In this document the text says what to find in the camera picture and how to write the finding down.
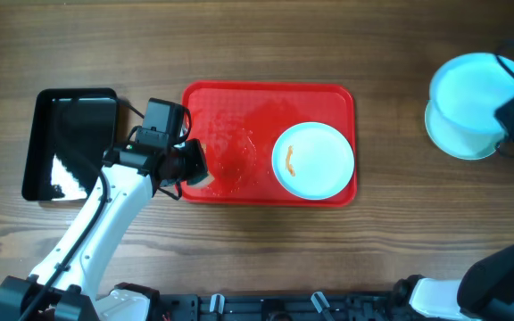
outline red plastic tray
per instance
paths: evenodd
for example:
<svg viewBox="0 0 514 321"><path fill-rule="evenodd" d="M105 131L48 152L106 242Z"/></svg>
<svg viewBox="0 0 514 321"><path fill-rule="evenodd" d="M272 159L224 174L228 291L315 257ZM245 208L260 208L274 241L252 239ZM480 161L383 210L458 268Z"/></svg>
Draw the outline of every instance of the red plastic tray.
<svg viewBox="0 0 514 321"><path fill-rule="evenodd" d="M192 112L191 138L205 144L215 180L202 189L183 185L191 202L340 207L356 194L357 170L339 194L308 201L290 194L275 178L271 153L293 125L317 121L336 128L356 157L354 102L342 86L199 81L184 92Z"/></svg>

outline white bucket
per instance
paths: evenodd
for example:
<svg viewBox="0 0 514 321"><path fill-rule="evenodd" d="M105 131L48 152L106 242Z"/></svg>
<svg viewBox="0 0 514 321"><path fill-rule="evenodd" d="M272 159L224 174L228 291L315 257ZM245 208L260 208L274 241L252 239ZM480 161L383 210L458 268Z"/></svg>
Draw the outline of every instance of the white bucket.
<svg viewBox="0 0 514 321"><path fill-rule="evenodd" d="M502 58L514 71L514 62ZM442 151L463 160L495 152L504 130L495 111L514 98L514 79L492 53L470 53L448 61L434 75L426 107L426 129Z"/></svg>

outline food scrap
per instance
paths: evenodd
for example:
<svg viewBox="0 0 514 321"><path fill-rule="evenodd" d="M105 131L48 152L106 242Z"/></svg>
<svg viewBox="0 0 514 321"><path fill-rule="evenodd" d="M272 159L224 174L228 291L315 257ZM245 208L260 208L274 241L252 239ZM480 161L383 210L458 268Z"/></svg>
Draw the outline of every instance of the food scrap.
<svg viewBox="0 0 514 321"><path fill-rule="evenodd" d="M289 171L289 173L291 173L291 176L294 177L295 173L294 173L293 165L290 164L290 162L291 162L291 155L293 155L293 146L292 145L289 146L289 151L286 154L285 168L286 168L286 170Z"/></svg>

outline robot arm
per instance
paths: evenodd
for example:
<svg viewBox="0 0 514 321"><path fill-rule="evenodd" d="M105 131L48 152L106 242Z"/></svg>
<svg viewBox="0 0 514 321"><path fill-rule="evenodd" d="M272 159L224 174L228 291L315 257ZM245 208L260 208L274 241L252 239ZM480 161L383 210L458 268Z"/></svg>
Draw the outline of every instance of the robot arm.
<svg viewBox="0 0 514 321"><path fill-rule="evenodd" d="M155 304L150 298L155 295L148 296L143 289L117 289L105 299L95 298L122 236L158 186L177 185L178 196L163 191L177 199L180 182L199 181L208 175L200 142L187 141L189 130L180 136L185 114L191 127L186 108L150 99L135 142L115 144L105 152L102 172L106 182L103 185L97 180L61 241L27 280L5 278L0 286L0 320L38 319L38 311L46 311L49 305L56 307L54 319L62 321L142 321L151 317ZM108 198L97 213L103 195ZM66 267L60 265L67 260Z"/></svg>

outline black plastic container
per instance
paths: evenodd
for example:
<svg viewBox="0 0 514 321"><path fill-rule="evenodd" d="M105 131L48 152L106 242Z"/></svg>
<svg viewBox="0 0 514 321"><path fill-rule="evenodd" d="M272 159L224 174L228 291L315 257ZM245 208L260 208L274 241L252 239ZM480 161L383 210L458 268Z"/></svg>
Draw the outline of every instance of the black plastic container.
<svg viewBox="0 0 514 321"><path fill-rule="evenodd" d="M119 105L110 88L46 89L39 93L31 126L21 194L27 201L85 199L97 168L115 140Z"/></svg>

